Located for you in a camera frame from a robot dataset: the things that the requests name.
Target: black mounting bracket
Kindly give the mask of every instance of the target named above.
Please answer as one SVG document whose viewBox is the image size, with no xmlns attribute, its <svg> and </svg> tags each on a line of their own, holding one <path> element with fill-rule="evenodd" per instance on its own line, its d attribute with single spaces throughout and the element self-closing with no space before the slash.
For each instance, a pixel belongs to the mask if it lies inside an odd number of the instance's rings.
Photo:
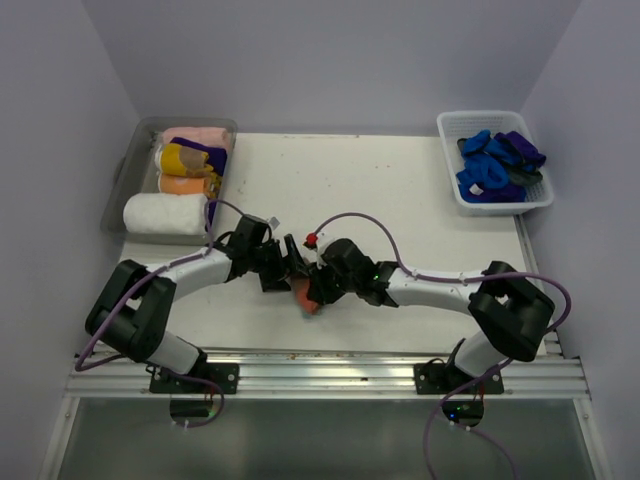
<svg viewBox="0 0 640 480">
<path fill-rule="evenodd" d="M 464 385 L 471 377 L 462 372 L 452 373 L 447 371 L 444 362 L 431 361 L 428 363 L 416 363 L 413 366 L 413 380 L 418 395 L 444 395 Z M 501 395 L 504 393 L 502 376 L 496 373 L 493 377 L 474 387 L 460 392 L 461 394 L 475 395 L 484 387 L 485 395 Z"/>
<path fill-rule="evenodd" d="M 202 378 L 211 379 L 222 389 L 225 395 L 234 395 L 236 393 L 240 378 L 240 366 L 237 363 L 207 363 L 203 368 L 205 372 Z M 209 391 L 206 385 L 177 380 L 153 366 L 148 366 L 147 372 L 151 373 L 151 383 L 149 384 L 149 392 L 151 393 L 180 395 Z"/>
</svg>

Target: white tag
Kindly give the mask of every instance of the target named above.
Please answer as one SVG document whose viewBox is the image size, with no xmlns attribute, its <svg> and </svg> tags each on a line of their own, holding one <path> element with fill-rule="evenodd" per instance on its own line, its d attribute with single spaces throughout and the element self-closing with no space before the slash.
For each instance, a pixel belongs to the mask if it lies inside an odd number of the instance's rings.
<svg viewBox="0 0 640 480">
<path fill-rule="evenodd" d="M 469 187 L 469 191 L 474 195 L 480 195 L 481 193 L 484 193 L 484 190 L 482 190 L 477 183 L 474 183 L 473 185 L 471 185 Z"/>
<path fill-rule="evenodd" d="M 280 221 L 276 217 L 271 217 L 267 220 L 267 223 L 271 227 L 271 230 L 274 231 L 276 228 L 280 226 Z"/>
</svg>

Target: metal frame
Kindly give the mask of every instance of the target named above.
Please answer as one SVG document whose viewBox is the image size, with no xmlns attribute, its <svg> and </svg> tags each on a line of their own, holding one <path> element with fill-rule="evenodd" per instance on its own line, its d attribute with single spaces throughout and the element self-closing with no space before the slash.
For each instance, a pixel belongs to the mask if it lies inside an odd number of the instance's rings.
<svg viewBox="0 0 640 480">
<path fill-rule="evenodd" d="M 514 217 L 525 265 L 538 272 L 531 242 L 521 216 Z M 492 401 L 510 399 L 571 399 L 598 480 L 612 478 L 600 436 L 593 422 L 590 395 L 580 360 L 562 357 L 558 336 L 545 337 L 547 355 L 533 363 L 514 362 L 503 374 L 505 394 Z M 413 365 L 448 353 L 409 355 L 390 353 L 283 352 L 207 349 L 209 362 L 240 365 L 235 397 L 250 399 L 434 399 L 415 392 Z M 95 356 L 109 354 L 96 349 Z M 81 398 L 168 398 L 149 393 L 144 366 L 128 360 L 112 362 L 89 373 L 69 376 L 61 413 L 52 435 L 41 480 L 57 478 Z"/>
</svg>

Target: white plastic basket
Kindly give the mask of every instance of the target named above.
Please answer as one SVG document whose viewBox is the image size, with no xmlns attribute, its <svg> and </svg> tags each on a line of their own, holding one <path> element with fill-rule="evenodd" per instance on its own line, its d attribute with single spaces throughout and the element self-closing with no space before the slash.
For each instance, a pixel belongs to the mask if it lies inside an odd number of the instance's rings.
<svg viewBox="0 0 640 480">
<path fill-rule="evenodd" d="M 458 150 L 457 141 L 460 138 L 470 138 L 480 130 L 490 130 L 494 135 L 498 132 L 507 133 L 515 130 L 534 145 L 529 129 L 524 119 L 515 112 L 499 110 L 476 110 L 466 112 L 445 112 L 438 115 L 438 131 L 440 141 L 449 169 L 453 194 L 459 205 L 459 211 L 466 216 L 479 215 L 518 215 L 527 210 L 546 207 L 553 202 L 553 189 L 549 182 L 549 174 L 542 167 L 542 181 L 532 187 L 527 187 L 524 202 L 514 203 L 469 203 L 462 198 L 458 189 L 456 173 L 464 169 L 464 159 Z"/>
</svg>

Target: table top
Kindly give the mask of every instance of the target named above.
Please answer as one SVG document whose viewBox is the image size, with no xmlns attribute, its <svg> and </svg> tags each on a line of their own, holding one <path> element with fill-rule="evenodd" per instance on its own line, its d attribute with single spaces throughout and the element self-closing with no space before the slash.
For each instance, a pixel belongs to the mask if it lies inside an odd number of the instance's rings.
<svg viewBox="0 0 640 480">
<path fill-rule="evenodd" d="M 275 237 L 293 233 L 300 244 L 326 218 L 359 211 L 382 221 L 416 268 L 466 271 L 503 260 L 523 270 L 513 217 L 460 216 L 451 188 L 438 138 L 239 134 L 223 197 L 246 213 L 277 217 Z M 234 211 L 220 208 L 215 231 L 236 222 Z M 386 237 L 366 220 L 341 219 L 326 231 L 351 238 L 374 261 L 392 260 Z M 122 259 L 163 262 L 194 250 L 126 243 Z M 372 307 L 355 295 L 306 317 L 291 292 L 262 293 L 252 274 L 177 301 L 167 328 L 202 347 L 436 354 L 478 331 L 467 315 Z"/>
</svg>

